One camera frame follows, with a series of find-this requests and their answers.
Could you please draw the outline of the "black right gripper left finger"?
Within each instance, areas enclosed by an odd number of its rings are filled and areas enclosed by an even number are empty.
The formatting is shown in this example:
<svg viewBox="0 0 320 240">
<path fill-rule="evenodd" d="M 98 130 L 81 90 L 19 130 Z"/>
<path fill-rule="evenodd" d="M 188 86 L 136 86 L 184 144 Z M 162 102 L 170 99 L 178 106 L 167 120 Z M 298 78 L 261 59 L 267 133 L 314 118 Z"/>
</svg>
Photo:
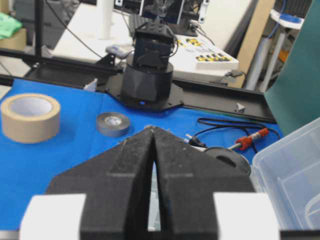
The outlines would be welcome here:
<svg viewBox="0 0 320 240">
<path fill-rule="evenodd" d="M 86 194 L 82 240 L 136 240 L 147 231 L 153 139 L 146 128 L 51 180 L 47 195 Z"/>
</svg>

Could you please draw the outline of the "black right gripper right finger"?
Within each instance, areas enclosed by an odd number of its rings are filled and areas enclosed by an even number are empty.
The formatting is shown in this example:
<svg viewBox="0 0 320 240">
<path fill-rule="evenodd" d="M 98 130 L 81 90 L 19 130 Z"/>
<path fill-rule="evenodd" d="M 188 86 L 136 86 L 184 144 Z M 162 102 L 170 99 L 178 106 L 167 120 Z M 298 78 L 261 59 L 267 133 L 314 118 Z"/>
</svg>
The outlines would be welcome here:
<svg viewBox="0 0 320 240">
<path fill-rule="evenodd" d="M 172 240 L 216 240 L 216 192 L 253 193 L 250 178 L 172 133 L 153 128 L 160 229 Z"/>
</svg>

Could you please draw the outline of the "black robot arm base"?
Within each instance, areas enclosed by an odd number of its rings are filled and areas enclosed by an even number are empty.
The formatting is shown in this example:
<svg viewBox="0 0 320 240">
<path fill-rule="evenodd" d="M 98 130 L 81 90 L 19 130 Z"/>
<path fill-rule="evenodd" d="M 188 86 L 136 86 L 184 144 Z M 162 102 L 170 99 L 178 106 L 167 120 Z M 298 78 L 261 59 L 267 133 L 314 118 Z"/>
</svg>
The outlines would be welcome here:
<svg viewBox="0 0 320 240">
<path fill-rule="evenodd" d="M 120 96 L 137 104 L 159 104 L 171 93 L 175 45 L 168 26 L 150 21 L 134 33 L 134 53 L 126 60 Z"/>
</svg>

